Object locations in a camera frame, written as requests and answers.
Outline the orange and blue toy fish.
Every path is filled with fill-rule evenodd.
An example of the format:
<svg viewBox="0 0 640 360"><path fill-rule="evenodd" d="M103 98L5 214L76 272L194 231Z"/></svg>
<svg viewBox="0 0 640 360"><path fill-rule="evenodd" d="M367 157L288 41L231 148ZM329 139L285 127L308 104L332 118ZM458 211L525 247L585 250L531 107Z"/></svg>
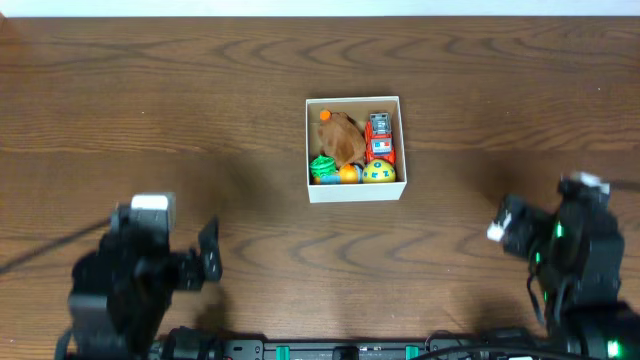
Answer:
<svg viewBox="0 0 640 360"><path fill-rule="evenodd" d="M363 169L359 165L347 164L336 172L322 177L315 177L314 185L359 184L363 181Z"/></svg>

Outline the red toy fire truck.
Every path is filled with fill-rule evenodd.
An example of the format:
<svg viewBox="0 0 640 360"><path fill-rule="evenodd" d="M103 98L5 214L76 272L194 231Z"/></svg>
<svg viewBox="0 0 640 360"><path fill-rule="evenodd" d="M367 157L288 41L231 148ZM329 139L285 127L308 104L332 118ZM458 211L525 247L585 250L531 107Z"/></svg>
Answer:
<svg viewBox="0 0 640 360"><path fill-rule="evenodd" d="M388 113L372 113L365 126L367 163L375 159L384 160L391 165L396 162L396 152L393 145L391 117Z"/></svg>

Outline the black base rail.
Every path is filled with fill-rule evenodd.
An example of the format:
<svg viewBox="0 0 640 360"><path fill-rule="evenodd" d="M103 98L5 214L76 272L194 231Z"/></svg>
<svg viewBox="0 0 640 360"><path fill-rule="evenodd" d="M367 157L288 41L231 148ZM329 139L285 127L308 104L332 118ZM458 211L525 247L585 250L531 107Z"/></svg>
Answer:
<svg viewBox="0 0 640 360"><path fill-rule="evenodd" d="M219 338L180 327L150 348L150 359L210 360L413 360L491 359L482 342L441 332L422 341L362 340L269 341Z"/></svg>

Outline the white cardboard box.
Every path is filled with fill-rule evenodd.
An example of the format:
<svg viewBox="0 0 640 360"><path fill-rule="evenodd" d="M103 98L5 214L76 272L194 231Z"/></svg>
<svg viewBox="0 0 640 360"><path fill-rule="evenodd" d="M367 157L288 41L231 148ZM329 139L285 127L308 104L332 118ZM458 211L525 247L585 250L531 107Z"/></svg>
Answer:
<svg viewBox="0 0 640 360"><path fill-rule="evenodd" d="M398 200L407 185L397 96L306 101L312 203Z"/></svg>

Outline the green round spinning top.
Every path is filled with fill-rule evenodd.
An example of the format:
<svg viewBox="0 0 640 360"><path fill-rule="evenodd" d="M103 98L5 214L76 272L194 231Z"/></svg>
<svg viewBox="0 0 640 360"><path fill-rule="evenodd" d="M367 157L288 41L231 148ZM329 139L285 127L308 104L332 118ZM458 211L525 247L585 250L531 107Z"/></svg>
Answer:
<svg viewBox="0 0 640 360"><path fill-rule="evenodd" d="M332 157L319 155L309 165L313 180L334 175L337 172L335 160Z"/></svg>

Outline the brown plush toy with orange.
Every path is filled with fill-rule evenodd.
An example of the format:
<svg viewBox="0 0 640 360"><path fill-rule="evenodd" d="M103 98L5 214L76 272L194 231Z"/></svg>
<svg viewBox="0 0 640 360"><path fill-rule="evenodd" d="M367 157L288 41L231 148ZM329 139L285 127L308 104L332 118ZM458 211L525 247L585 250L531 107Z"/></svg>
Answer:
<svg viewBox="0 0 640 360"><path fill-rule="evenodd" d="M338 168L347 164L365 165L366 143L359 128L344 112L320 112L321 124L317 134L321 150L335 160Z"/></svg>

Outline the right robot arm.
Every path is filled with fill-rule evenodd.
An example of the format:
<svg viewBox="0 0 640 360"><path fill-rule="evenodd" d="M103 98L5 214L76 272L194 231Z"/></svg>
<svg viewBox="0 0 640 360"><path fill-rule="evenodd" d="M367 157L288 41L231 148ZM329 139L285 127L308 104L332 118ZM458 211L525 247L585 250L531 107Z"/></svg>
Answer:
<svg viewBox="0 0 640 360"><path fill-rule="evenodd" d="M558 208L547 212L507 194L488 239L524 259L541 299L531 300L547 346L590 359L636 359L639 315L619 297L625 240L609 210L611 186L575 172L560 179Z"/></svg>

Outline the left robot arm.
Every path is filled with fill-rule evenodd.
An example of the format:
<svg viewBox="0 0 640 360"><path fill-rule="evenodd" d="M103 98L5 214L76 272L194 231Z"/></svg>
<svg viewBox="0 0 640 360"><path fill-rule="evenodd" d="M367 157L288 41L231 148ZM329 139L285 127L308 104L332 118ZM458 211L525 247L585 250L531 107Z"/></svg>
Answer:
<svg viewBox="0 0 640 360"><path fill-rule="evenodd" d="M71 327L59 338L57 359L215 359L221 352L203 339L179 346L171 333L156 341L176 291L199 291L218 282L223 267L219 221L199 232L197 249L174 252L171 193L140 193L116 207L98 248L73 267L68 297Z"/></svg>

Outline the yellow ball with blue letters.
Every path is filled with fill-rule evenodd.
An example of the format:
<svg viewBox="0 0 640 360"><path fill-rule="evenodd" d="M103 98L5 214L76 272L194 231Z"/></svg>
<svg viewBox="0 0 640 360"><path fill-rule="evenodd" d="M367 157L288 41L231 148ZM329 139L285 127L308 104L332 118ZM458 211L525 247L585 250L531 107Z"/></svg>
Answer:
<svg viewBox="0 0 640 360"><path fill-rule="evenodd" d="M394 166L383 159L369 162L362 172L364 183L391 183L396 181Z"/></svg>

